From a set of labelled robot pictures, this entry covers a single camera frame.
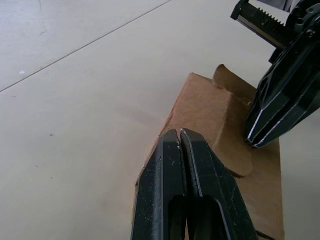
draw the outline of cardboard box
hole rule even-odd
[[[190,73],[161,132],[202,134],[236,177],[255,229],[266,239],[284,239],[279,141],[253,149],[243,139],[255,92],[224,65],[213,79]]]

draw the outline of white floor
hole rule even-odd
[[[188,73],[223,63],[258,85],[273,48],[230,19],[236,0],[165,2],[0,2],[0,239],[129,239],[135,180]],[[286,239],[317,239],[319,123],[281,139]]]

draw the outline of brown cardboard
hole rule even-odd
[[[252,149],[243,130],[255,88],[220,65],[214,80],[190,73],[162,129],[204,136],[238,187],[257,231],[284,238],[279,141]]]

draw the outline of cardboard flap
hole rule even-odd
[[[255,98],[256,89],[233,72],[229,71],[223,64],[220,64],[216,68],[213,81],[218,87],[233,93],[245,103],[250,103]]]
[[[190,73],[162,132],[189,128],[202,134],[225,167],[244,177],[252,171],[252,149],[242,136],[248,110],[232,92]]]

